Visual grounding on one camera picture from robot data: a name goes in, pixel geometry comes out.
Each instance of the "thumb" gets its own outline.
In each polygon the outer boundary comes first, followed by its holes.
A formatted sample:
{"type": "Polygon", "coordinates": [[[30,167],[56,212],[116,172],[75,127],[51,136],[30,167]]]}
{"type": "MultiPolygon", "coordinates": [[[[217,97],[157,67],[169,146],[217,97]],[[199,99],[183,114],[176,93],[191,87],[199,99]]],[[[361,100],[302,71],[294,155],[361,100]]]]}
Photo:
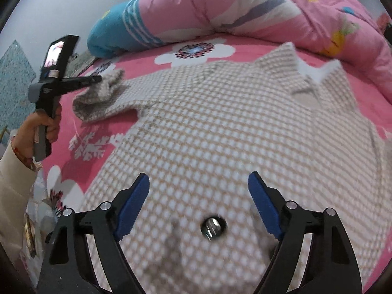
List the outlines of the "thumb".
{"type": "Polygon", "coordinates": [[[38,109],[28,117],[28,123],[30,127],[51,126],[54,124],[54,120],[43,109],[38,109]]]}

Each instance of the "device screen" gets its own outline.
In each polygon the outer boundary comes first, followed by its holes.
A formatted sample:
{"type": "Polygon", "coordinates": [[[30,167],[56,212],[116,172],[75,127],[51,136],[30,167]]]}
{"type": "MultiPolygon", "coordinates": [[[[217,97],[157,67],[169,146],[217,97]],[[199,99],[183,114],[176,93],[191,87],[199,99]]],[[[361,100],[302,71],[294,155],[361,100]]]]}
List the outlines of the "device screen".
{"type": "Polygon", "coordinates": [[[63,46],[64,46],[64,41],[60,41],[49,47],[49,52],[48,55],[46,56],[44,67],[49,67],[57,64],[63,46]]]}

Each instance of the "gray stripe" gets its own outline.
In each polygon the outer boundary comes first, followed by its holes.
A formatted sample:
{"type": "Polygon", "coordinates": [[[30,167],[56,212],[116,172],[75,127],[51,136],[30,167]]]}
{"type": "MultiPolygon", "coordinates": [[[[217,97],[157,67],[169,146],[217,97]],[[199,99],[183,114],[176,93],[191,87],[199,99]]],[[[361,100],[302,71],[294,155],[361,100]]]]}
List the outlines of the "gray stripe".
{"type": "Polygon", "coordinates": [[[285,3],[285,0],[268,0],[262,4],[256,5],[254,8],[250,9],[248,13],[236,19],[234,23],[222,24],[221,28],[235,28],[237,26],[243,25],[251,20],[257,19],[258,17],[270,12],[277,6],[285,3]]]}

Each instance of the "speckled teal board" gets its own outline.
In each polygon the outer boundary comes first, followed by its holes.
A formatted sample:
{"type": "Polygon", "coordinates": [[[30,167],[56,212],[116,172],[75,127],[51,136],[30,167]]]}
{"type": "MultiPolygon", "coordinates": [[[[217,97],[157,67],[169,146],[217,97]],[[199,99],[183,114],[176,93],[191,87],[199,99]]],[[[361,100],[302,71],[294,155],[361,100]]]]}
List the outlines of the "speckled teal board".
{"type": "MultiPolygon", "coordinates": [[[[27,100],[27,90],[36,77],[19,43],[14,41],[0,59],[0,131],[19,128],[34,105],[27,100]]],[[[8,135],[3,138],[7,143],[8,135]]]]}

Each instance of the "person's arm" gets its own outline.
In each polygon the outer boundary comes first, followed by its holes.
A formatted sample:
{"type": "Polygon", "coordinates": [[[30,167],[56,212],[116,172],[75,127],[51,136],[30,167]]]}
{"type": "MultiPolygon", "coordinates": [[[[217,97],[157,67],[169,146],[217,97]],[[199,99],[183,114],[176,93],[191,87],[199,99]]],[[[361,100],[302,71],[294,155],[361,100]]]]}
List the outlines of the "person's arm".
{"type": "Polygon", "coordinates": [[[54,120],[43,112],[29,115],[0,161],[0,242],[13,263],[22,248],[24,213],[37,176],[32,159],[35,129],[48,126],[46,137],[53,143],[60,120],[61,106],[54,120]]]}

